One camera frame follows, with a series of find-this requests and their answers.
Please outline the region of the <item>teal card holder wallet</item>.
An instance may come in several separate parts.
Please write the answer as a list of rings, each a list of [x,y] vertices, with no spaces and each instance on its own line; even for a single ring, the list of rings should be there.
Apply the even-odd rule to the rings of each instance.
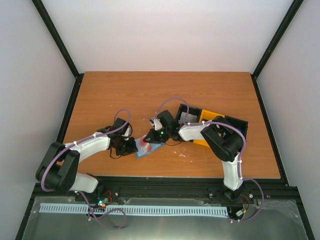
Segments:
[[[142,158],[146,155],[151,154],[152,152],[156,151],[157,149],[161,148],[164,146],[164,143],[148,143],[144,142],[144,137],[143,135],[140,138],[135,139],[135,144],[137,147],[137,152],[135,153],[136,158]]]

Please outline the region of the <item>black front rail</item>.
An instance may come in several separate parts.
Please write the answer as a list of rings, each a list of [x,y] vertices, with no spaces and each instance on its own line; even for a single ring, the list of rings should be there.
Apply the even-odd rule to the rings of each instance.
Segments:
[[[225,196],[227,188],[221,178],[178,177],[124,177],[99,176],[100,185],[95,193],[86,193],[91,203],[96,203],[103,194],[111,196],[114,203],[130,198],[196,199],[206,203],[230,204]],[[257,179],[259,187],[251,180],[245,181],[240,193],[252,203],[262,196],[266,201],[302,200],[297,187],[287,185],[282,179]]]

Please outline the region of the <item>black frame post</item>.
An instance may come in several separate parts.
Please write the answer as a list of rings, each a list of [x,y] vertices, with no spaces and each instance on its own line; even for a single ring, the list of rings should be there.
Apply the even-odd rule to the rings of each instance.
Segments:
[[[79,78],[81,75],[72,60],[71,55],[69,54],[52,18],[50,17],[44,3],[42,0],[31,0],[35,9],[37,10],[41,20],[43,21],[45,27],[47,28],[49,34],[51,35],[55,45],[57,46],[58,50],[60,51],[65,63],[67,64],[69,70],[71,71],[72,75],[75,79]]]
[[[276,49],[277,45],[279,44],[280,40],[282,39],[283,35],[285,34],[286,30],[288,29],[289,25],[291,24],[292,20],[294,19],[296,13],[300,9],[303,2],[304,2],[304,0],[293,0],[292,1],[290,7],[288,8],[282,21],[280,22],[277,30],[275,31],[272,39],[270,40],[267,48],[265,49],[261,59],[259,60],[256,68],[254,69],[253,73],[251,74],[251,77],[254,81],[256,81],[258,79],[259,75],[263,71],[265,65],[267,64],[272,53]]]

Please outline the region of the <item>black frame post right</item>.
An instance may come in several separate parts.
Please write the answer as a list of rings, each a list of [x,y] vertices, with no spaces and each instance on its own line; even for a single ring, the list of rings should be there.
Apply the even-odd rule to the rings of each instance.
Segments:
[[[254,81],[256,81],[258,79],[259,75],[263,71],[265,65],[267,64],[272,53],[276,49],[277,45],[279,44],[280,40],[282,39],[283,35],[285,34],[286,30],[288,29],[289,25],[291,24],[292,20],[294,19],[296,13],[300,9],[303,2],[304,2],[304,0],[293,0],[292,1],[290,7],[288,8],[282,21],[280,22],[277,30],[275,31],[272,39],[270,40],[267,48],[265,49],[261,59],[259,60],[256,68],[254,69],[253,73],[251,74],[251,77]]]

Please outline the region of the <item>black card bin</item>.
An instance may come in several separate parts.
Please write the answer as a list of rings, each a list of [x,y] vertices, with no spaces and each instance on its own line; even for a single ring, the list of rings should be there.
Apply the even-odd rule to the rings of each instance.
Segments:
[[[230,125],[238,129],[243,134],[245,139],[247,138],[247,131],[249,125],[247,121],[230,116],[225,116],[225,119],[230,123]]]
[[[191,107],[191,106],[189,108],[187,108],[187,106],[185,104],[180,104],[178,111],[176,113],[176,116],[175,116],[175,120],[178,121],[179,124],[183,123],[183,122],[180,122],[181,113],[186,112],[186,114],[188,114],[187,110],[188,110],[188,113],[193,114],[193,115],[197,115],[197,122],[196,123],[198,123],[202,109],[196,108],[196,107]]]

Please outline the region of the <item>black card bin left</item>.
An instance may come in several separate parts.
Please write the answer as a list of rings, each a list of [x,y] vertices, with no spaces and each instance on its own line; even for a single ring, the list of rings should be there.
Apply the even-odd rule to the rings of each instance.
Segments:
[[[188,110],[188,113],[193,114],[193,115],[197,115],[197,122],[196,123],[198,123],[202,109],[196,108],[196,107],[191,107],[191,106],[189,108],[187,108],[187,106],[185,104],[180,104],[178,111],[176,113],[176,116],[175,116],[175,120],[178,121],[179,124],[183,123],[183,122],[180,122],[181,113],[186,112],[186,114],[188,114],[187,110]]]

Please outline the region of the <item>black card bin right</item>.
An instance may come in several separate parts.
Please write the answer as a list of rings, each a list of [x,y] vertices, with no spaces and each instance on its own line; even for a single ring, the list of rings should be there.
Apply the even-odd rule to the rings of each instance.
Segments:
[[[243,134],[245,139],[247,138],[247,131],[249,125],[247,121],[230,116],[225,116],[225,119],[230,123],[230,125],[238,129]]]

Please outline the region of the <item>black frame post left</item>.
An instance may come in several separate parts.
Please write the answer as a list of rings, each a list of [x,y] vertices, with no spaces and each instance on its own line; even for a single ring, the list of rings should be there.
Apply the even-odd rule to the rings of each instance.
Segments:
[[[79,78],[81,75],[72,60],[71,55],[69,54],[52,18],[50,17],[44,3],[42,0],[31,0],[35,9],[37,10],[41,20],[43,21],[45,27],[47,28],[49,34],[51,35],[55,45],[57,46],[58,50],[60,51],[65,63],[67,64],[69,70],[71,71],[72,75],[75,79]]]

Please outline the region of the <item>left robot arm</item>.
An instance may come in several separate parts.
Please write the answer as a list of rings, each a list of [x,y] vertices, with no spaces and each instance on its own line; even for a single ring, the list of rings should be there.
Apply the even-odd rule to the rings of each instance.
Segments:
[[[124,157],[138,151],[131,124],[122,119],[115,119],[113,125],[101,128],[92,135],[71,143],[52,143],[35,178],[45,192],[85,192],[92,201],[103,198],[104,188],[99,180],[86,173],[79,173],[79,163],[106,150],[115,150],[117,157]]]

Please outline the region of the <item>electronics board with leds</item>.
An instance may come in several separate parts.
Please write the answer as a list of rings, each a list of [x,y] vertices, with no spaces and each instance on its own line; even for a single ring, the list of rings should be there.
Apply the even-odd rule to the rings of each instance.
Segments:
[[[112,192],[110,190],[107,190],[105,193],[102,194],[102,196],[99,197],[97,201],[97,205],[99,207],[106,207],[112,202],[113,202]]]

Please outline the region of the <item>yellow card bin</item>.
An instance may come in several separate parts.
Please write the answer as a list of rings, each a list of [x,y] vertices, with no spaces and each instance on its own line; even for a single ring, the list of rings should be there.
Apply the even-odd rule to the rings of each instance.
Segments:
[[[207,121],[212,121],[214,118],[216,117],[225,117],[225,115],[223,114],[219,114],[219,113],[216,113],[216,112],[212,112],[212,111],[209,111],[209,110],[205,110],[205,109],[202,109],[201,110],[201,113],[199,115],[199,120],[198,122],[207,122]],[[193,143],[194,144],[198,144],[198,145],[201,145],[201,146],[205,146],[205,147],[209,147],[208,143],[205,141],[205,140],[193,140]]]

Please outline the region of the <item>red white credit card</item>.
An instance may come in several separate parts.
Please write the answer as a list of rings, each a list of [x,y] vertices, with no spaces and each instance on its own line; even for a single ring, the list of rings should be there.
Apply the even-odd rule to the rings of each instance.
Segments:
[[[143,135],[143,136],[139,139],[139,142],[138,142],[138,143],[139,143],[139,147],[140,147],[140,151],[141,151],[141,153],[142,153],[143,155],[150,153],[151,150],[152,150],[152,147],[151,147],[150,143],[143,142],[143,138],[144,138],[145,136],[146,136],[146,134]]]

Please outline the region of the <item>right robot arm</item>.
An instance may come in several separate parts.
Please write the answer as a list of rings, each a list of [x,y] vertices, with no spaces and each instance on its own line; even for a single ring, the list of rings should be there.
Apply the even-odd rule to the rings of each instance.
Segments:
[[[204,140],[214,155],[222,161],[223,183],[231,191],[243,184],[241,170],[246,138],[226,118],[217,116],[212,120],[192,123],[175,120],[167,110],[149,120],[152,128],[143,141],[149,144],[166,143],[168,140],[189,142]]]

